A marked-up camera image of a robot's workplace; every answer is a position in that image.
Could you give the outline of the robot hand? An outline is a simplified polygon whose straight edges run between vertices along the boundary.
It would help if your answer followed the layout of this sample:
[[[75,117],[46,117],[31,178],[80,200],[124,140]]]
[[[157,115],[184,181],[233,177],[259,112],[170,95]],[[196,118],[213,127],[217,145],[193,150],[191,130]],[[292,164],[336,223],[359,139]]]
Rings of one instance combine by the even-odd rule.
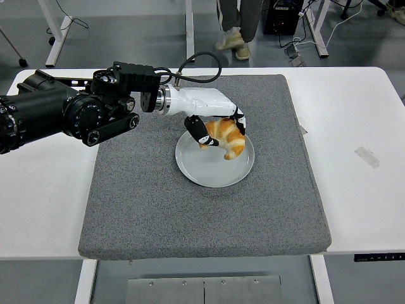
[[[218,89],[184,87],[175,89],[173,85],[165,87],[164,105],[160,110],[162,115],[186,114],[184,125],[189,134],[199,144],[218,146],[205,127],[203,117],[228,117],[236,123],[242,135],[246,131],[246,119],[243,112],[222,94]]]

